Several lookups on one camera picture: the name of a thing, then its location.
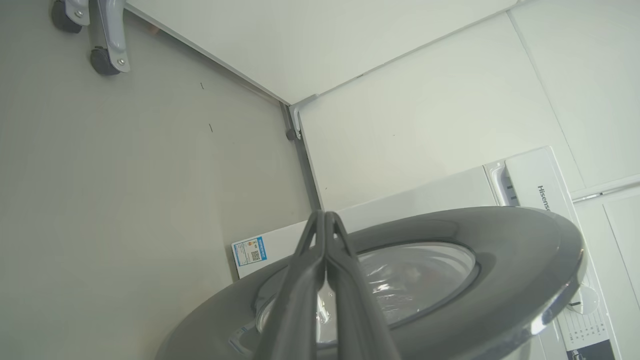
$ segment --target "washing machine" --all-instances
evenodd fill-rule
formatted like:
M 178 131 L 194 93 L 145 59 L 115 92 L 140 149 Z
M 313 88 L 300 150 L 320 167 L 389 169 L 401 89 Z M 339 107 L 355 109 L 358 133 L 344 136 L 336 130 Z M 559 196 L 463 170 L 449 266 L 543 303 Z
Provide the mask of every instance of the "washing machine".
M 550 147 L 337 212 L 402 359 L 573 359 L 611 347 L 605 303 Z M 233 244 L 240 280 L 185 318 L 158 360 L 251 359 L 307 222 Z M 337 359 L 317 291 L 316 356 Z

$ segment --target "gray floor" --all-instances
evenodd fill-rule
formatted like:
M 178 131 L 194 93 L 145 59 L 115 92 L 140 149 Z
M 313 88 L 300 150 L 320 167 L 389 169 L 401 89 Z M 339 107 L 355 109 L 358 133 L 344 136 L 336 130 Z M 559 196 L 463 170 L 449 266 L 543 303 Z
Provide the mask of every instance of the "gray floor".
M 100 77 L 48 6 L 0 12 L 0 358 L 152 359 L 230 243 L 308 216 L 296 149 L 277 102 L 133 16 L 132 72 Z

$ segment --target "gray plastic clip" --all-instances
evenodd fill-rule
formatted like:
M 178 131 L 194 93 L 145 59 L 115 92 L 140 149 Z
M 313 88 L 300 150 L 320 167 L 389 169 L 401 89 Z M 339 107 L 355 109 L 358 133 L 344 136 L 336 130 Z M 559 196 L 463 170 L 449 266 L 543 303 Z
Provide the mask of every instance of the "gray plastic clip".
M 338 214 L 317 210 L 309 216 L 253 360 L 318 358 L 317 293 L 325 279 L 335 292 L 337 359 L 401 360 L 347 236 Z
M 295 104 L 289 107 L 289 112 L 291 113 L 291 121 L 293 121 L 293 129 L 296 132 L 296 137 L 300 140 L 302 139 L 302 131 L 300 130 L 300 109 L 307 105 L 308 103 L 316 100 L 320 95 L 313 94 L 310 97 L 307 97 L 304 100 L 300 100 Z

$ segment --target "washing machine door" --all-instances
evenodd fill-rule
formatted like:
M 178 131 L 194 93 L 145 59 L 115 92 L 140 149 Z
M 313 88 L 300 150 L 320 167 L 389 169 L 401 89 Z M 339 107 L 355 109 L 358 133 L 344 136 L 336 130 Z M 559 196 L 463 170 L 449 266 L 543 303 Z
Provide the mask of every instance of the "washing machine door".
M 569 220 L 524 208 L 419 215 L 349 235 L 403 359 L 501 359 L 567 305 L 584 275 Z M 288 259 L 235 282 L 195 309 L 158 359 L 250 359 Z M 337 359 L 331 289 L 319 292 L 317 355 Z

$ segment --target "caster wheel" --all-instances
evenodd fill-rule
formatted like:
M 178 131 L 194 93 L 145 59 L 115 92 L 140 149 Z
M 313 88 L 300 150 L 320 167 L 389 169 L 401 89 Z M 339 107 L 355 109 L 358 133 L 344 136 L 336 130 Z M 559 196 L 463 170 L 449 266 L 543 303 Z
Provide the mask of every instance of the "caster wheel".
M 109 51 L 103 47 L 96 46 L 91 50 L 91 66 L 100 75 L 113 76 L 120 73 L 109 59 Z
M 81 25 L 76 24 L 67 17 L 65 2 L 62 0 L 56 0 L 53 3 L 53 7 L 51 8 L 51 20 L 56 28 L 66 33 L 77 34 L 82 30 Z
M 296 131 L 294 129 L 287 130 L 287 139 L 295 140 L 297 138 Z

